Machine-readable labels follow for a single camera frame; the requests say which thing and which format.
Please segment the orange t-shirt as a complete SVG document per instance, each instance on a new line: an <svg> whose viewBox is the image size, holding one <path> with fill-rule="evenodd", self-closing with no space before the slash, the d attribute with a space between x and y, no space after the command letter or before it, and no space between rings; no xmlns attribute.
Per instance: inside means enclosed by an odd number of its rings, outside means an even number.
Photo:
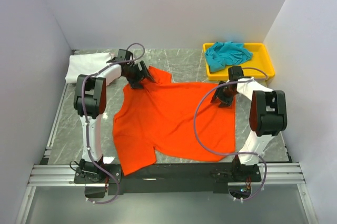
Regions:
<svg viewBox="0 0 337 224"><path fill-rule="evenodd" d="M173 83L170 73L149 71L155 82L143 80L139 90L126 85L113 119L112 137L125 175L154 164L156 152L216 162L235 151L235 106L211 103L213 83Z"/></svg>

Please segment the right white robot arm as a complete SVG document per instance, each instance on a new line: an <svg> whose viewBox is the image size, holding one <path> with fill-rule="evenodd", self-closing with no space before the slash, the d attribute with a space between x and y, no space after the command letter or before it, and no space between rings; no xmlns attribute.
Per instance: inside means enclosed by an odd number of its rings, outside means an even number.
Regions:
<svg viewBox="0 0 337 224"><path fill-rule="evenodd" d="M230 67L227 85L218 88L211 98L212 103L219 101L220 108L230 107L237 94L251 101L250 134L237 154L240 163L231 168L231 175L236 181L243 181L249 176L247 165L257 164L267 144L288 124L284 91L264 87L253 77L245 76L243 70L241 66Z"/></svg>

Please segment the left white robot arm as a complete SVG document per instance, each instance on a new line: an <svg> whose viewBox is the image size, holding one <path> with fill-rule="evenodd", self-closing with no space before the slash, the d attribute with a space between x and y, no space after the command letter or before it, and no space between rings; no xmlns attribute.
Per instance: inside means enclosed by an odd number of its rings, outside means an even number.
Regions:
<svg viewBox="0 0 337 224"><path fill-rule="evenodd" d="M82 163L90 163L86 176L94 183L105 178L101 146L101 121L106 109L106 89L114 80L124 77L132 89L142 89L143 80L154 81L144 61L128 49L120 49L116 57L91 74L77 77L74 109L80 117L83 132Z"/></svg>

